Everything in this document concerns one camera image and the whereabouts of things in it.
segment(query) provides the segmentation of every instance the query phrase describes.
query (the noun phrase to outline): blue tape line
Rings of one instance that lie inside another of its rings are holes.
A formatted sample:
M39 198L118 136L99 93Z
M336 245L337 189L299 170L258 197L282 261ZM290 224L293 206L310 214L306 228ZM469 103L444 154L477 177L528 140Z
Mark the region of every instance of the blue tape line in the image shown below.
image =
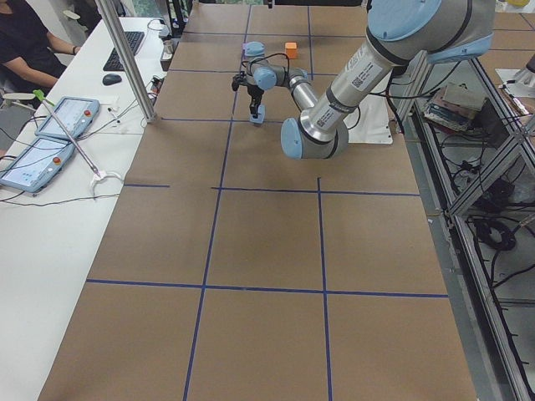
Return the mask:
M182 31L182 34L184 34L184 33L189 33L190 35L243 36L243 33L216 33L216 32Z
M333 401L333 374L331 368L331 345L329 336L329 300L327 296L327 266L325 263L325 240L324 240L324 211L321 202L321 178L318 177L318 219L319 219L319 243L321 250L321 272L324 288L324 328L325 328L325 357L327 358L327 389L329 401Z
M491 48L489 52L532 52L529 48Z
M190 32L190 35L217 35L217 36L242 36L243 33L214 33L214 32ZM312 34L289 34L289 33L251 33L249 36L270 36L279 38L366 38L364 35L312 35Z
M277 192L277 193L289 193L289 194L315 194L316 190L269 190L263 188L231 188L231 187L222 187L218 188L213 186L213 190L233 190L237 192Z
M317 190L286 190L270 188L239 188L239 187L212 187L213 190L233 190L243 192L282 192L289 194L316 194ZM420 198L420 194L411 194L403 192L368 192L368 191L351 191L351 190L322 190L324 195L363 195L363 196L404 196L410 198Z
M93 284L108 284L117 286L133 286L133 287L172 287L172 288L196 288L201 289L201 286L196 284L175 284L172 282L123 282L121 280L103 280L98 278L88 278L86 282Z
M123 186L128 186L132 188L171 188L170 185L157 185L157 184L124 184Z
M249 6L249 13L247 15L247 25L246 25L246 31L244 35L244 43L247 41L247 32L249 29L249 21L251 19L251 10L252 6ZM234 94L234 102L232 104L232 114L234 115L234 112L236 111L236 103L237 103L237 92ZM233 121L231 120L229 126L228 126L228 134L227 134L227 146L225 148L225 157L223 158L223 166L221 171L221 178L219 181L219 186L223 187L223 182L225 180L225 169L227 168L227 157L228 157L228 150L230 147L231 142L231 135L232 135L232 125ZM196 344L197 344L197 338L199 334L199 327L201 326L201 315L202 315L202 307L204 305L204 296L206 293L206 283L208 281L208 272L210 270L210 261L211 261L211 251L213 248L214 238L216 235L216 226L217 226L217 216L219 213L219 206L221 204L221 197L222 197L222 190L219 190L217 192L217 202L216 202L216 210L214 211L214 220L211 225L211 234L210 234L210 244L208 245L208 253L206 255L206 265L204 270L204 276L202 278L202 289L201 289L201 296L199 298L199 308L197 310L197 317L195 322L195 331L193 333L193 341L191 342L191 352L190 352L190 360L188 363L187 368L187 375L186 375L186 383L184 385L184 395L182 397L183 401L187 401L188 392L190 389L190 381L191 381L191 372L193 370L193 361L195 359L195 351L196 351Z
M507 29L507 28L494 28L493 31L506 31L506 32L529 32L530 29Z
M162 121L199 122L199 123L249 123L248 119L183 119L173 117L161 117ZM283 121L265 120L264 124L282 124Z
M314 64L313 64L313 50L312 50L312 29L310 28L310 6L307 6L308 17L308 48L310 49L310 79L314 79Z
M322 290L309 290L305 288L264 288L264 287L235 287L207 285L208 290L226 290L242 292L285 292L290 294L323 294Z
M367 292L367 291L328 291L329 295L350 295L361 297L398 297L398 298L448 298L447 294L419 294L412 292Z
M368 195L368 196L407 196L410 198L420 198L420 194L411 194L404 192L370 192L370 191L351 191L351 190L323 190L322 194L327 195Z
M174 282L133 282L121 280L105 280L88 278L86 282L93 284L132 286L132 287L174 287L174 288L194 288L197 290L225 290L225 291L245 291L245 292L286 292L292 294L323 294L342 295L353 297L401 297L401 298L448 298L447 294L419 294L414 292L367 292L367 291L337 291L337 290L313 290L307 288L270 288L270 287L240 287L240 286L218 286L202 284L181 284Z
M527 22L527 25L529 25L530 27L532 27L532 29L535 31L535 25L532 25L526 18L526 16L524 14L520 14L520 16L524 19L524 21Z
M216 69L169 69L172 73L211 73L211 74L235 74L236 71Z

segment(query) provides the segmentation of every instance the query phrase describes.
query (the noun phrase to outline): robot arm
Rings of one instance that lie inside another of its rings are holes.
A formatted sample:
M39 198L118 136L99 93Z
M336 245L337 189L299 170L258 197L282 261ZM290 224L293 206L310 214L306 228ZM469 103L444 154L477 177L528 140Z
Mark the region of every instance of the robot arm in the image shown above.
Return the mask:
M243 52L245 56L243 64L246 69L234 75L232 90L236 92L240 86L247 86L247 93L251 96L250 121L254 124L261 124L265 116L265 108L261 105L264 92L275 86L288 88L291 79L305 78L307 73L302 69L291 69L289 60L286 68L270 64L269 58L278 55L286 56L286 54L275 53L266 57L264 45L260 42L246 43Z
M394 66L407 65L421 50L428 53L429 63L484 54L491 46L494 7L495 0L374 0L365 43L321 97L305 74L285 73L284 68L277 73L268 63L261 66L265 59L254 63L259 65L253 74L246 74L247 81L261 87L264 74L257 71L273 69L275 84L290 89L302 110L297 119L283 124L281 143L287 156L329 158L347 147L344 118Z

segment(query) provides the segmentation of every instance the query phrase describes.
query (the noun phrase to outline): blue joint cap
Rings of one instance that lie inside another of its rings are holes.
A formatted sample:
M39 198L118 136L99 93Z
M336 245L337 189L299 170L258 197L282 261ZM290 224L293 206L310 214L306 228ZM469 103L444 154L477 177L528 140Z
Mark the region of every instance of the blue joint cap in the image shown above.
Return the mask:
M456 48L448 48L439 53L427 54L427 62L429 64L454 63L479 57L491 48L492 36L493 33L485 38L479 38Z
M277 75L269 67L260 67L252 74L261 90L269 90L277 84Z
M264 122L264 119L266 118L266 106L263 104L260 104L258 106L258 117L255 119L254 117L249 116L249 121L251 121L253 124L260 125Z
M303 78L308 79L308 72L306 69L298 69L298 70L303 73Z
M303 139L296 119L286 119L281 128L281 146L290 159L303 158Z
M245 43L243 48L245 57L263 57L266 47L260 42Z
M378 40L394 42L420 31L435 16L442 0L382 0L375 3L368 14L369 31Z

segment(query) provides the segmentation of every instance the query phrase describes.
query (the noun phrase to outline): orange block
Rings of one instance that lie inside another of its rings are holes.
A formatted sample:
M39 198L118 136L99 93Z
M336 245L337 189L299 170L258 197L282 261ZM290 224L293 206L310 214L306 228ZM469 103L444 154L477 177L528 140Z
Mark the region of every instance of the orange block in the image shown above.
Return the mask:
M295 59L298 57L298 44L295 42L286 42L284 44L284 49L286 51L286 55L290 59Z

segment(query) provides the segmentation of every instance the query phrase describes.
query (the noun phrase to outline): black shirt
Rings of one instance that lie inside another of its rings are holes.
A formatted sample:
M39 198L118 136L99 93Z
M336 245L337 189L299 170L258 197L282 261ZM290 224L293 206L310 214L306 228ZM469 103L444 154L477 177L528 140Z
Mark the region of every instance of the black shirt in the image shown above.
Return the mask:
M39 16L25 0L9 0L8 4L13 14L0 13L0 64L22 57L30 68L59 78L66 67L48 48L48 30ZM44 89L48 92L49 88L39 88L3 65L0 69L17 91L31 93Z

